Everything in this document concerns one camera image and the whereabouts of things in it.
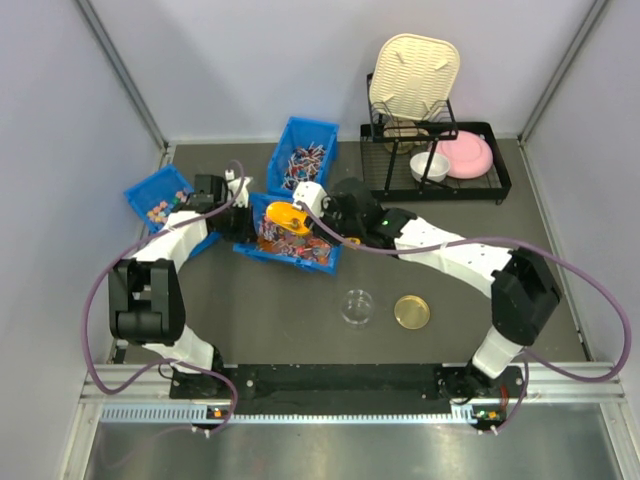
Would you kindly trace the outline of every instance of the black wire rack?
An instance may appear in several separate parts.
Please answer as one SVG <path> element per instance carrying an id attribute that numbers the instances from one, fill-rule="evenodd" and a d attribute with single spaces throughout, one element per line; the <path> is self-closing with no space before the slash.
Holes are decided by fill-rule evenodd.
<path id="1" fill-rule="evenodd" d="M 367 99 L 373 74 L 367 75 Z M 511 179 L 491 126 L 485 122 L 457 122 L 449 100 L 437 102 L 416 122 L 401 121 L 384 103 L 369 101 L 370 123 L 360 127 L 360 153 L 364 182 L 378 200 L 494 200 L 509 194 Z M 483 138 L 493 153 L 491 169 L 478 178 L 441 182 L 427 178 L 438 142 L 455 140 L 460 130 Z M 421 181 L 411 175 L 413 155 L 429 152 Z"/>

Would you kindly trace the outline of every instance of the orange object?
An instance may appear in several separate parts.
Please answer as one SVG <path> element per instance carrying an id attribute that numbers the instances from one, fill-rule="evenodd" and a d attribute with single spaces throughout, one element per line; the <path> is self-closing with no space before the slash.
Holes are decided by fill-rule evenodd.
<path id="1" fill-rule="evenodd" d="M 293 208 L 288 202 L 273 202 L 267 207 L 267 218 L 276 225 L 295 233 L 309 235 L 311 230 L 304 224 L 307 214 Z"/>

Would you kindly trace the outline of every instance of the gold lid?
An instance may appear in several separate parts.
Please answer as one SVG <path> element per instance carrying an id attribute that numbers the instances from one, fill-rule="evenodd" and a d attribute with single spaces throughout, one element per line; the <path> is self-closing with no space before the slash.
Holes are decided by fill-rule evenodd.
<path id="1" fill-rule="evenodd" d="M 393 313 L 398 323 L 409 330 L 424 327 L 431 318 L 427 302 L 415 295 L 406 295 L 398 300 Z"/>

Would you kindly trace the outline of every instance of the blue plastic bin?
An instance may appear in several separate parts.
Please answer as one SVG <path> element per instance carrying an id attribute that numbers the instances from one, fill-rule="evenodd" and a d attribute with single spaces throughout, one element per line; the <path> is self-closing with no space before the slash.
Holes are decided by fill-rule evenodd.
<path id="1" fill-rule="evenodd" d="M 267 210 L 267 207 L 273 202 L 291 202 L 291 198 L 283 198 L 276 197 L 274 195 L 266 195 L 264 193 L 250 193 L 249 201 L 253 206 L 253 225 L 256 229 L 256 232 L 260 228 L 260 223 L 264 218 L 264 212 Z M 340 255 L 342 254 L 342 247 L 332 247 L 331 253 L 329 253 L 329 263 L 328 265 L 320 265 L 312 260 L 303 260 L 301 258 L 291 258 L 285 255 L 277 255 L 275 253 L 262 252 L 258 250 L 258 246 L 255 243 L 249 244 L 240 244 L 236 243 L 233 246 L 233 251 L 242 253 L 247 255 L 248 257 L 254 258 L 260 261 L 267 260 L 276 260 L 278 262 L 292 263 L 298 268 L 302 270 L 306 270 L 308 272 L 326 272 L 332 275 L 335 275 L 336 269 L 338 268 L 338 260 L 340 259 Z"/>
<path id="2" fill-rule="evenodd" d="M 335 123 L 299 117 L 289 118 L 267 168 L 267 192 L 281 197 L 293 196 L 292 190 L 282 188 L 289 158 L 296 148 L 307 148 L 311 142 L 314 146 L 322 145 L 325 148 L 324 159 L 314 181 L 326 187 L 329 170 L 338 155 L 339 128 Z"/>
<path id="3" fill-rule="evenodd" d="M 189 185 L 189 182 L 176 167 L 167 165 L 135 187 L 125 190 L 124 196 L 127 198 L 131 208 L 149 227 L 149 231 L 155 233 L 161 230 L 164 225 L 153 222 L 147 217 L 147 212 L 153 210 L 162 201 L 169 204 L 168 211 L 170 211 L 172 208 L 171 201 L 178 191 L 192 193 L 193 187 Z"/>

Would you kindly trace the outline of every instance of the black mounting plate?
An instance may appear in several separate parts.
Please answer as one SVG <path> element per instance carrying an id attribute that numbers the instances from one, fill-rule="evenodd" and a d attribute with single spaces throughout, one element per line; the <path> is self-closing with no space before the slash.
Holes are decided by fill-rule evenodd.
<path id="1" fill-rule="evenodd" d="M 439 380 L 464 375 L 464 366 L 387 365 L 238 365 L 224 374 L 236 385 L 238 414 L 270 415 L 405 415 L 448 413 L 455 388 L 442 392 Z M 509 397 L 520 394 L 522 373 L 508 367 L 490 387 L 477 392 L 500 401 L 500 386 Z M 206 375 L 174 372 L 174 399 L 228 399 L 229 389 Z"/>

